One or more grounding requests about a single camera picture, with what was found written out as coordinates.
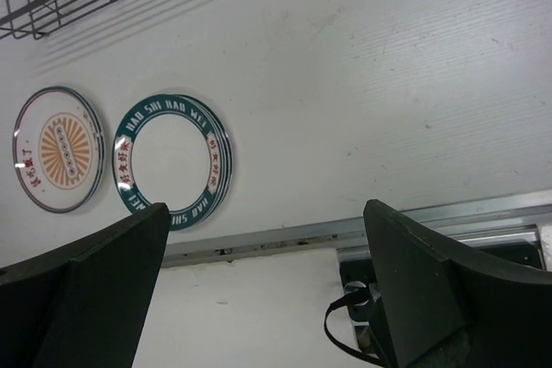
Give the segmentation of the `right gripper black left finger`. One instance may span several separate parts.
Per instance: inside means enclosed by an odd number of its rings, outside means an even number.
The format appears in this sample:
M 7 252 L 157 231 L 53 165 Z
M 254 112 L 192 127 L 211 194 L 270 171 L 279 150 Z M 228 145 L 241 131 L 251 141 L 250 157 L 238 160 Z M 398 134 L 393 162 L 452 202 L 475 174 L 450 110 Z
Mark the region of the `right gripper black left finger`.
M 2 268 L 1 365 L 132 366 L 170 223 L 155 203 Z

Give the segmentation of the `red rim plate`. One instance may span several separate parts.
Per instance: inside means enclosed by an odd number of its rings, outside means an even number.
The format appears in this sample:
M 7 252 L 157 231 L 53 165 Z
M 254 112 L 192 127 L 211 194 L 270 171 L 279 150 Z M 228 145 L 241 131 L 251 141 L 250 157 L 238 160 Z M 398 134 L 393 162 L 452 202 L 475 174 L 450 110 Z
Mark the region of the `red rim plate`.
M 97 112 L 68 87 L 36 91 L 16 118 L 12 156 L 17 179 L 35 205 L 54 214 L 80 208 L 104 174 L 105 137 Z

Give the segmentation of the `rearmost teal lettered plate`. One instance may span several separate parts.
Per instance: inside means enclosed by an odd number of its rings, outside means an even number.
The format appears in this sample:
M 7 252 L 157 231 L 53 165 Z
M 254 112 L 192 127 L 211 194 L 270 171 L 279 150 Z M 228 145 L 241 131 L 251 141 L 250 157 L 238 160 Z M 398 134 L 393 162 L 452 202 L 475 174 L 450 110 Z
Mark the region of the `rearmost teal lettered plate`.
M 126 208 L 134 213 L 165 203 L 173 232 L 201 223 L 223 192 L 223 142 L 216 124 L 180 94 L 152 95 L 124 115 L 111 165 Z

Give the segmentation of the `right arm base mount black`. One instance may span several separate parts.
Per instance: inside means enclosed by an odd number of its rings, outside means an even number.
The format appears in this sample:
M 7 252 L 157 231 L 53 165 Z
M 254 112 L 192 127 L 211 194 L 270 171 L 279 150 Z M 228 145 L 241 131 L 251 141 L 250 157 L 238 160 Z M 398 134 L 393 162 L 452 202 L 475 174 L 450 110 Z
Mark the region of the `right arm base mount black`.
M 468 234 L 455 236 L 453 239 L 518 265 L 544 271 L 550 268 L 544 259 L 546 250 L 542 248 L 536 230 L 520 230 L 512 234 L 502 232 L 479 237 Z M 353 348 L 339 341 L 330 332 L 328 321 L 324 320 L 323 330 L 327 338 L 356 359 L 378 367 L 395 367 L 397 357 L 393 351 L 370 252 L 367 249 L 356 249 L 352 253 L 339 254 L 338 259 L 344 296 L 332 302 L 325 314 L 330 315 L 342 308 L 348 310 L 355 329 L 357 347 Z

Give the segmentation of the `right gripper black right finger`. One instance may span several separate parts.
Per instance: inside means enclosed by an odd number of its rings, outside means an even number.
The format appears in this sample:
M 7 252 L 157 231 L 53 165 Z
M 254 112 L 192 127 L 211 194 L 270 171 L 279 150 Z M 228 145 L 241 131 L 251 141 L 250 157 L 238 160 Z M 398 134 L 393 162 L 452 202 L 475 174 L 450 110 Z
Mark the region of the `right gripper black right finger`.
M 551 274 L 439 234 L 379 200 L 363 212 L 400 367 L 549 367 Z

